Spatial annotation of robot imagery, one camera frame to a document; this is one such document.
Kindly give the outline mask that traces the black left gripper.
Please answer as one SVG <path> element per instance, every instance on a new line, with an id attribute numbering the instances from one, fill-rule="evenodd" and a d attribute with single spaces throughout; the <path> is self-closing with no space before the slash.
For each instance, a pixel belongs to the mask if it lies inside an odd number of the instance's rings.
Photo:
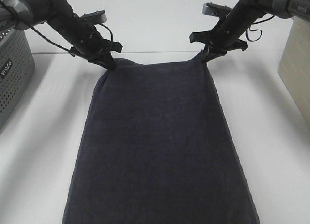
<path id="1" fill-rule="evenodd" d="M 67 50 L 71 55 L 84 55 L 89 63 L 115 70 L 116 62 L 111 52 L 121 52 L 123 46 L 120 42 L 103 38 L 96 25 L 81 19 L 76 13 L 62 14 L 62 22 L 64 24 L 62 36 L 72 45 Z"/>

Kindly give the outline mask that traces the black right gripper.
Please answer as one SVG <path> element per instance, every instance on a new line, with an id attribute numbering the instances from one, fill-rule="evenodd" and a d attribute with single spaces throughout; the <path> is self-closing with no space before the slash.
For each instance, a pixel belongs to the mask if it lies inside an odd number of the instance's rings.
<path id="1" fill-rule="evenodd" d="M 247 42 L 242 41 L 239 37 L 240 22 L 235 16 L 236 12 L 232 9 L 226 17 L 219 18 L 219 21 L 210 31 L 193 32 L 189 39 L 193 42 L 204 43 L 205 47 L 201 54 L 201 62 L 207 63 L 218 57 L 225 56 L 227 51 L 246 50 Z"/>

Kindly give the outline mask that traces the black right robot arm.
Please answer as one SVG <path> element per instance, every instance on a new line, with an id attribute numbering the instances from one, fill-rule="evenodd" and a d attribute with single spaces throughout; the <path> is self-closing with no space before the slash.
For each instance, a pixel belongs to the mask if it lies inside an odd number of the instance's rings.
<path id="1" fill-rule="evenodd" d="M 209 2 L 204 4 L 203 14 L 219 18 L 210 31 L 193 32 L 189 37 L 192 43 L 205 45 L 194 59 L 206 63 L 228 51 L 246 50 L 248 44 L 240 36 L 266 14 L 309 21 L 310 0 L 240 0 L 233 8 Z"/>

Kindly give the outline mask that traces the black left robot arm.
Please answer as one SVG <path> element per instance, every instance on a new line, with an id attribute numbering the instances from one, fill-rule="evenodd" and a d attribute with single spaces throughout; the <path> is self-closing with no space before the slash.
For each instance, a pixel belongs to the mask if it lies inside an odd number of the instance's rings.
<path id="1" fill-rule="evenodd" d="M 115 70 L 112 52 L 120 53 L 122 45 L 105 39 L 96 25 L 106 22 L 104 10 L 78 16 L 67 0 L 1 0 L 0 30 L 34 29 L 35 25 L 48 23 L 62 38 L 71 44 L 65 49 L 89 63 Z"/>

